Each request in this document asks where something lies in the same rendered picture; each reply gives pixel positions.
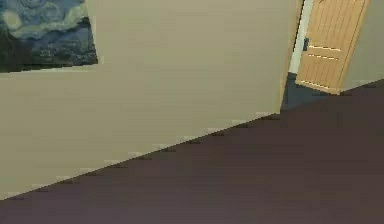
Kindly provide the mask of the light brown wooden room door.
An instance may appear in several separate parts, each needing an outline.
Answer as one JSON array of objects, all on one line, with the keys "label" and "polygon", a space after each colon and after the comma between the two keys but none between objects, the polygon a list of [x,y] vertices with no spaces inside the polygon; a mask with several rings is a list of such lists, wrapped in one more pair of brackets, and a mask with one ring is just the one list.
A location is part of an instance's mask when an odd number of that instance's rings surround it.
[{"label": "light brown wooden room door", "polygon": [[371,0],[314,0],[296,84],[339,95]]}]

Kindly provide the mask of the blue swirly night sky painting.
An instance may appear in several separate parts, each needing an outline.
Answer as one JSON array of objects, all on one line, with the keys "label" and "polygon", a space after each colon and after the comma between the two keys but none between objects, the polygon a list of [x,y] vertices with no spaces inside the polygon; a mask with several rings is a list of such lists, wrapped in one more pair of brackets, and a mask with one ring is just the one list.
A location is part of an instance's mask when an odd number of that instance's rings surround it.
[{"label": "blue swirly night sky painting", "polygon": [[86,0],[0,0],[0,73],[97,62]]}]

